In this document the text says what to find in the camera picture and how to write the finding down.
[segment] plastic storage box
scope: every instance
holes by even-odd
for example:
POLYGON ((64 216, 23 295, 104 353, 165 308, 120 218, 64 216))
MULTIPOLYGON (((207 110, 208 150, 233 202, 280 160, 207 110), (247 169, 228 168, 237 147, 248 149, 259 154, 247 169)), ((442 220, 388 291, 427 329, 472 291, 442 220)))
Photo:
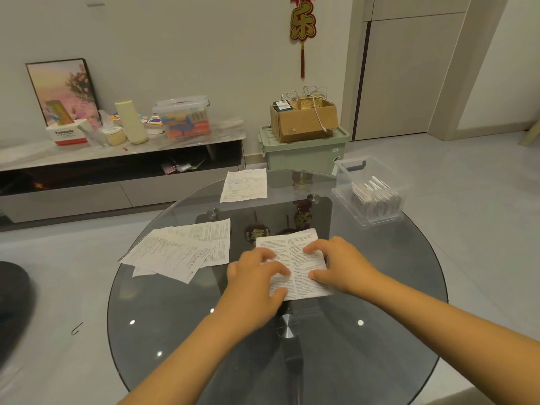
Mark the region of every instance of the plastic storage box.
POLYGON ((268 170, 306 170, 330 175, 334 161, 343 159, 349 141, 349 133, 341 128, 333 129, 333 135, 328 138, 290 143, 280 143, 269 126, 259 131, 268 170))
POLYGON ((403 218, 409 185, 372 156, 336 161, 337 182, 332 192, 363 226, 403 218))
POLYGON ((206 96, 188 96, 159 101, 154 105, 153 113, 163 122, 169 138, 182 138, 210 132, 207 106, 210 101, 206 96))

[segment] framed picture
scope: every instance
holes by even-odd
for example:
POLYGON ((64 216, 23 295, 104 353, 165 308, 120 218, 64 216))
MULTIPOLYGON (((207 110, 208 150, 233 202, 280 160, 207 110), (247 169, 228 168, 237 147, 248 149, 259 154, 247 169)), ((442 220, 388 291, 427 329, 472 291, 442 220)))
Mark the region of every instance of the framed picture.
POLYGON ((99 122, 98 102, 83 58, 26 64, 47 126, 87 119, 99 122))

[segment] gray floor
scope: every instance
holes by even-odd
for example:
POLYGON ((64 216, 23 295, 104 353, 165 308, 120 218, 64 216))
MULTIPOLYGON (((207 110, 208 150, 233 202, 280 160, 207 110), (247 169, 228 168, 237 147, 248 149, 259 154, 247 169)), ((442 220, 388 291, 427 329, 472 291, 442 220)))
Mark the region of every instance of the gray floor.
MULTIPOLYGON (((410 181, 405 212, 433 245, 452 304, 540 339, 540 141, 523 148, 522 135, 353 142, 347 157, 369 153, 410 181)), ((24 267, 38 291, 2 369, 1 403, 112 405, 125 395, 107 342, 107 299, 116 260, 158 213, 0 233, 0 258, 24 267)), ((456 393, 457 403, 482 403, 470 387, 440 361, 414 404, 448 404, 456 393)))

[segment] round glass table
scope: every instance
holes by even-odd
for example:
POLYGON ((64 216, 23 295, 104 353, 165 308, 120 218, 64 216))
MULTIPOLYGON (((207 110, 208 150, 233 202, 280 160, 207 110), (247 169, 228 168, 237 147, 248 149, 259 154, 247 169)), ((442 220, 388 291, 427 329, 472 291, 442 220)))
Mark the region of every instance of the round glass table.
MULTIPOLYGON (((153 229, 230 218, 229 260, 235 261, 257 236, 314 228, 321 239, 343 237, 388 276, 448 301, 435 253, 408 217, 363 229, 333 197, 333 176, 276 170, 268 171, 267 181, 267 199, 220 203, 224 181, 197 190, 156 217, 136 243, 153 229)), ((120 265, 107 329, 129 390, 211 313, 227 286, 226 269, 202 268, 185 284, 159 274, 133 278, 133 267, 120 265)), ((379 308, 335 292, 284 303, 273 320, 230 352, 198 403, 406 405, 437 359, 379 308), (287 322, 292 332, 283 332, 287 322)))

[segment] wall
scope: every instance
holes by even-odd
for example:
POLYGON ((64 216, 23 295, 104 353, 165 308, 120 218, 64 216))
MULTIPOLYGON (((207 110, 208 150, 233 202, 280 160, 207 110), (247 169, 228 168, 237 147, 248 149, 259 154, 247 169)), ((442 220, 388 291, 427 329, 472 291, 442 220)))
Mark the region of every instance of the wall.
MULTIPOLYGON (((240 116, 246 154, 269 104, 301 90, 300 45, 288 38, 289 0, 9 0, 0 10, 0 145, 45 139, 24 64, 86 58, 107 111, 132 99, 208 95, 211 120, 240 116)), ((352 0, 316 0, 318 34, 306 42, 307 85, 328 87, 341 111, 352 0)))
POLYGON ((540 0, 508 0, 458 129, 540 118, 540 0))

